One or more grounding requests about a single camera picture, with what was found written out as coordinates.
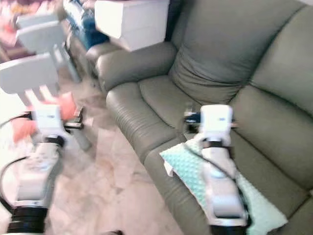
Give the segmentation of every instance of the orange cloth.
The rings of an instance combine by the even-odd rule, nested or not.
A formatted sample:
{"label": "orange cloth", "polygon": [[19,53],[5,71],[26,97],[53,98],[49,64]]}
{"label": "orange cloth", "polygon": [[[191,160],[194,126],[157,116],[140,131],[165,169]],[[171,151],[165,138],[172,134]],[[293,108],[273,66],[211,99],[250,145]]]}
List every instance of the orange cloth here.
{"label": "orange cloth", "polygon": [[[62,120],[69,120],[74,118],[76,110],[76,104],[71,92],[65,93],[60,97],[52,97],[50,100],[46,100],[44,104],[59,104],[61,109]],[[28,120],[26,118],[17,118],[11,121],[13,127],[13,141],[17,143],[28,135],[32,135],[36,131],[36,122]]]}

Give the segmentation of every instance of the marble floor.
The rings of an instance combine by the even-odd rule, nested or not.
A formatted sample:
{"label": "marble floor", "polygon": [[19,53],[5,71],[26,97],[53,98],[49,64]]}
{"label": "marble floor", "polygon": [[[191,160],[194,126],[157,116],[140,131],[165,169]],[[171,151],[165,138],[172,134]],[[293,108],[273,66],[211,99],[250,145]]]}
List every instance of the marble floor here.
{"label": "marble floor", "polygon": [[[86,153],[75,144],[65,150],[45,234],[102,235],[120,229],[125,235],[181,235],[145,168],[110,117],[105,96],[86,75],[82,83],[74,84],[66,70],[60,72],[60,87],[62,93],[72,91],[77,104],[86,107],[85,133],[93,147]],[[13,99],[0,92],[0,110],[9,107],[6,114],[14,113],[16,101],[8,105]],[[30,145],[27,141],[9,147],[0,144],[0,167],[29,152]],[[16,194],[18,168],[12,167],[4,179],[11,199]],[[8,221],[9,213],[0,205],[0,234]]]}

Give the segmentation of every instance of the white cabinet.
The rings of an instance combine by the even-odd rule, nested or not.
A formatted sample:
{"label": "white cabinet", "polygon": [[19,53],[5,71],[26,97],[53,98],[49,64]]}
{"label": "white cabinet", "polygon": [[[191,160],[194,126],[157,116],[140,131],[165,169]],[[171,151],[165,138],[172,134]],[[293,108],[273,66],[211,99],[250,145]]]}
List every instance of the white cabinet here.
{"label": "white cabinet", "polygon": [[98,0],[95,21],[110,41],[128,51],[164,41],[169,0]]}

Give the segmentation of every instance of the blue item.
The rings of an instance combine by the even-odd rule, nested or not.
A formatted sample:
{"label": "blue item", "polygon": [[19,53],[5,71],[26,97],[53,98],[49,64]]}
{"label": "blue item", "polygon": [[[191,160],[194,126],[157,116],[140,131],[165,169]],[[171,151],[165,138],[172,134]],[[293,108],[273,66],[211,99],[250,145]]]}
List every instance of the blue item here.
{"label": "blue item", "polygon": [[109,39],[108,36],[97,31],[94,12],[90,9],[85,10],[78,0],[65,2],[64,9],[74,35],[84,45],[86,50]]}
{"label": "blue item", "polygon": [[[200,153],[198,143],[192,139],[186,144]],[[201,176],[205,160],[191,154],[182,144],[178,144],[160,153],[161,157],[173,167],[174,172],[194,195],[203,211],[206,210],[205,183]],[[264,197],[243,175],[239,174],[237,183],[249,202],[252,225],[249,235],[266,235],[267,232],[287,223],[285,215]]]}

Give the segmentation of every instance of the white chair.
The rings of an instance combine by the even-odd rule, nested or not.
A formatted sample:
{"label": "white chair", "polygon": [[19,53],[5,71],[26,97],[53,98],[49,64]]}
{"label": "white chair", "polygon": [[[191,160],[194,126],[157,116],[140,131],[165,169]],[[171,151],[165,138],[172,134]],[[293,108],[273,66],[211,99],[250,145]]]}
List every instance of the white chair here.
{"label": "white chair", "polygon": [[[25,106],[58,95],[58,73],[49,53],[0,64],[0,87],[7,94],[18,94]],[[72,133],[83,150],[91,143],[79,129]]]}
{"label": "white chair", "polygon": [[57,69],[66,65],[73,81],[82,81],[67,52],[66,36],[56,15],[22,16],[18,17],[17,24],[20,29],[16,37],[29,52],[49,52]]}

